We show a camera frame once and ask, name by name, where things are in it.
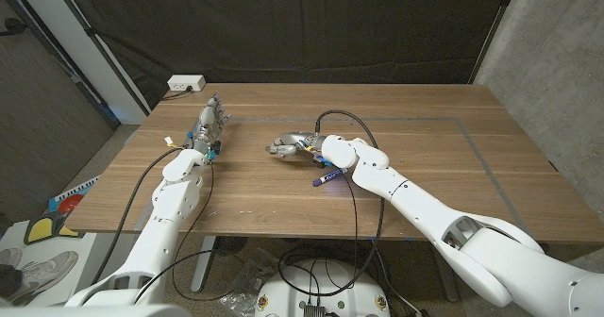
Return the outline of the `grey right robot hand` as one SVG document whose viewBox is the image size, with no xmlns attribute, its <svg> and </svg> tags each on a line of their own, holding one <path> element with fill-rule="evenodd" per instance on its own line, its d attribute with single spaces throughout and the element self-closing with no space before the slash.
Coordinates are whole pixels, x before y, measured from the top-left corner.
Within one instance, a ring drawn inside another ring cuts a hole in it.
<svg viewBox="0 0 604 317">
<path fill-rule="evenodd" d="M 326 136 L 319 133 L 306 131 L 294 131 L 283 133 L 272 141 L 265 150 L 282 158 L 305 152 L 312 154 L 313 162 L 319 168 L 332 166 L 332 163 L 323 157 L 322 145 Z"/>
</svg>

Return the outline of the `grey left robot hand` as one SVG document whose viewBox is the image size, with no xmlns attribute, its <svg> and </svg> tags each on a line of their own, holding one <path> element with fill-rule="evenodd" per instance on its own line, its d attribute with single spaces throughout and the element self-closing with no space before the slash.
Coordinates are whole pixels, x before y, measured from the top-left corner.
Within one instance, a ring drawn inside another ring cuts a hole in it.
<svg viewBox="0 0 604 317">
<path fill-rule="evenodd" d="M 225 123 L 231 118 L 225 114 L 222 101 L 215 93 L 202 108 L 193 128 L 187 133 L 186 146 L 200 152 L 207 160 L 221 154 L 221 135 Z"/>
</svg>

